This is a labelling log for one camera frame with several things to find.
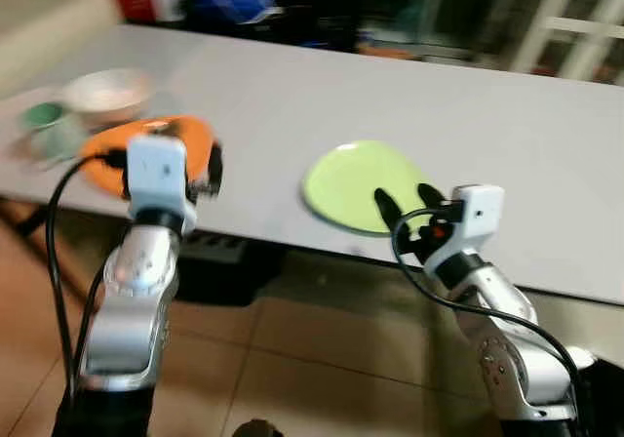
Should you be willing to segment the white window frame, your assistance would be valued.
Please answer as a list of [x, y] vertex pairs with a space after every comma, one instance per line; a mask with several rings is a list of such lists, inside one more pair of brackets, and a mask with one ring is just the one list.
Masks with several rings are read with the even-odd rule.
[[567, 17], [570, 0], [540, 0], [525, 23], [525, 35], [505, 68], [530, 74], [553, 32], [575, 34], [570, 53], [556, 70], [562, 79], [590, 81], [605, 66], [614, 44], [624, 44], [624, 0], [599, 0], [587, 18]]

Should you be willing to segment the white bowl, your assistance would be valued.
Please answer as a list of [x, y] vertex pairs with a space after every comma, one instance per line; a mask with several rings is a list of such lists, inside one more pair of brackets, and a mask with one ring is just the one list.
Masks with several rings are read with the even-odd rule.
[[136, 121], [153, 95], [151, 77], [138, 68], [107, 68], [66, 82], [59, 98], [88, 129]]

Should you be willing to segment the black box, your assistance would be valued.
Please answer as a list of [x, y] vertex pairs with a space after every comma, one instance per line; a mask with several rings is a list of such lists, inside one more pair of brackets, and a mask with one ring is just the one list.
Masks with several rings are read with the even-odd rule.
[[219, 233], [182, 238], [175, 299], [206, 306], [250, 306], [282, 272], [287, 250], [277, 244]]

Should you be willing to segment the black bulky object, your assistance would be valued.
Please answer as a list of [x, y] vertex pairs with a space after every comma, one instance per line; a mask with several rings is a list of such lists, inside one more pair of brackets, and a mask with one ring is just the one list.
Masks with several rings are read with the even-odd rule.
[[587, 392], [578, 394], [579, 411], [592, 411], [592, 423], [587, 427], [588, 437], [624, 437], [621, 429], [623, 416], [623, 369], [597, 358], [580, 369]]

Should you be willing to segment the light green plate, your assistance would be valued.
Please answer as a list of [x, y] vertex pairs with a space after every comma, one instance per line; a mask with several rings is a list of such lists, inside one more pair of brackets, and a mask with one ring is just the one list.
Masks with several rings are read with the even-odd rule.
[[379, 139], [357, 139], [325, 153], [300, 183], [303, 204], [322, 219], [373, 235], [386, 235], [374, 201], [380, 188], [402, 214], [424, 204], [417, 195], [420, 183], [431, 179], [405, 153]]

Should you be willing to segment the green cup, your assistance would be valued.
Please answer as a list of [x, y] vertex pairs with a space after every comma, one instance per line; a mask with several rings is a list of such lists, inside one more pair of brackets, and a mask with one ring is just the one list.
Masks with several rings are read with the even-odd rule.
[[45, 101], [18, 116], [19, 136], [14, 155], [36, 164], [54, 165], [80, 159], [86, 131], [63, 103]]

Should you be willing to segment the black robot foot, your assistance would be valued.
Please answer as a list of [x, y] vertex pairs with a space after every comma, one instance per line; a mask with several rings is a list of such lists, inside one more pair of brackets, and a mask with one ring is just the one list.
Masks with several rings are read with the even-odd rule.
[[238, 425], [231, 437], [285, 437], [285, 433], [268, 420], [251, 419]]

